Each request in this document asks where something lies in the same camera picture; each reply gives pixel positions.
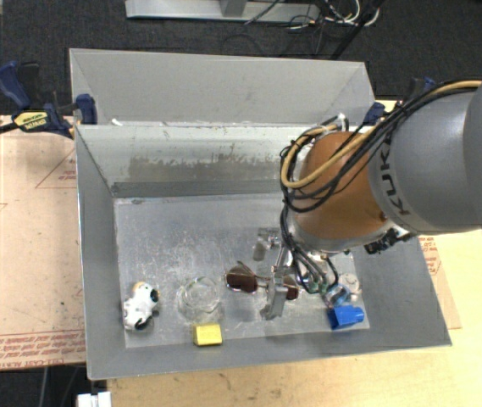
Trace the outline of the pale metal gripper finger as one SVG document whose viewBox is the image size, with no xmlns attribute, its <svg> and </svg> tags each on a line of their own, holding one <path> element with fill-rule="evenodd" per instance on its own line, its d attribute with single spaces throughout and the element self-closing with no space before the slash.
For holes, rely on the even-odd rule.
<svg viewBox="0 0 482 407">
<path fill-rule="evenodd" d="M 280 230 L 276 228 L 260 228 L 253 247 L 252 258 L 263 261 L 268 251 L 280 245 Z"/>
<path fill-rule="evenodd" d="M 267 288 L 267 301 L 261 310 L 261 316 L 265 320 L 271 321 L 274 318 L 282 316 L 287 293 L 288 287 L 284 284 L 284 278 L 280 276 L 272 276 Z"/>
</svg>

